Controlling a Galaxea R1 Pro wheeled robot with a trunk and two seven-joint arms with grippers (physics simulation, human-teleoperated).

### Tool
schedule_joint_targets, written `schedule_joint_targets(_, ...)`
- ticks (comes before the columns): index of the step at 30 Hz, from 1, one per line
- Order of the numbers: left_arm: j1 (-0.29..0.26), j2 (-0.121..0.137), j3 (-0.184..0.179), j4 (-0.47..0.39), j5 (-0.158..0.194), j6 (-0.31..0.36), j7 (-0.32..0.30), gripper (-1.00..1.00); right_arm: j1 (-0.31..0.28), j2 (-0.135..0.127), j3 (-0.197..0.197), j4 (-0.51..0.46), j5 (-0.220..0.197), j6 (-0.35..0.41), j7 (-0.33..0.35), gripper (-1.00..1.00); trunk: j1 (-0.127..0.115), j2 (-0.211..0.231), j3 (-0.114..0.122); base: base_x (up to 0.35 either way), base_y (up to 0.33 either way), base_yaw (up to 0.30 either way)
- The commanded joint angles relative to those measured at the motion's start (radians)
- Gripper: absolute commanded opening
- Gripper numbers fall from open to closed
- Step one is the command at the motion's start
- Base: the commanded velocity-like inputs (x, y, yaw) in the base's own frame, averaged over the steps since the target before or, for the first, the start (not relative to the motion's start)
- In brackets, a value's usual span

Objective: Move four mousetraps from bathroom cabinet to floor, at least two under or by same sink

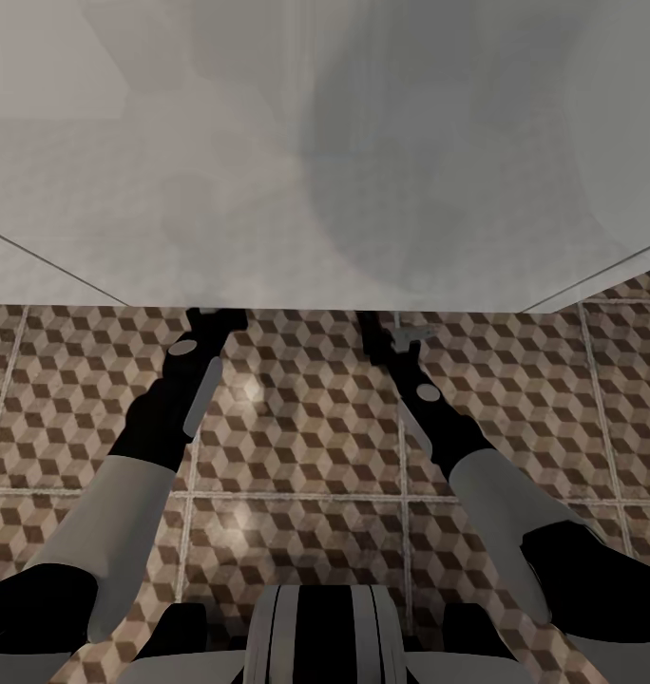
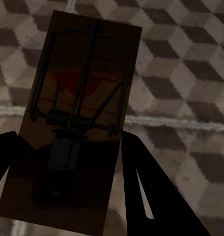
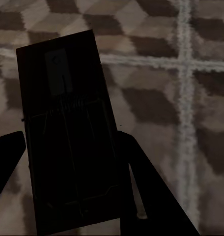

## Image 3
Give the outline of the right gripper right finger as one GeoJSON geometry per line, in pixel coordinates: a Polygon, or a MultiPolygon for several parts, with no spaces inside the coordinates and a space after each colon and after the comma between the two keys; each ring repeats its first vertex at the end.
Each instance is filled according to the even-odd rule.
{"type": "Polygon", "coordinates": [[[200,236],[136,139],[117,131],[121,236],[200,236]],[[129,164],[147,219],[137,217],[129,164]]]}

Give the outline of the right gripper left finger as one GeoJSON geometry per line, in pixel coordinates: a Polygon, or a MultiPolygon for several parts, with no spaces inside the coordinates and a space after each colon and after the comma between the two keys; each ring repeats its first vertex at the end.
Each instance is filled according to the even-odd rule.
{"type": "Polygon", "coordinates": [[[22,131],[0,137],[0,194],[26,150],[22,131]]]}

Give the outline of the mousetrap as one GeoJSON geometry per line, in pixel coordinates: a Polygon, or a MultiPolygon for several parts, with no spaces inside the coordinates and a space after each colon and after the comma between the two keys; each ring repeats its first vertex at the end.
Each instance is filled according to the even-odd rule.
{"type": "Polygon", "coordinates": [[[16,55],[37,236],[120,218],[117,127],[93,29],[16,55]]]}

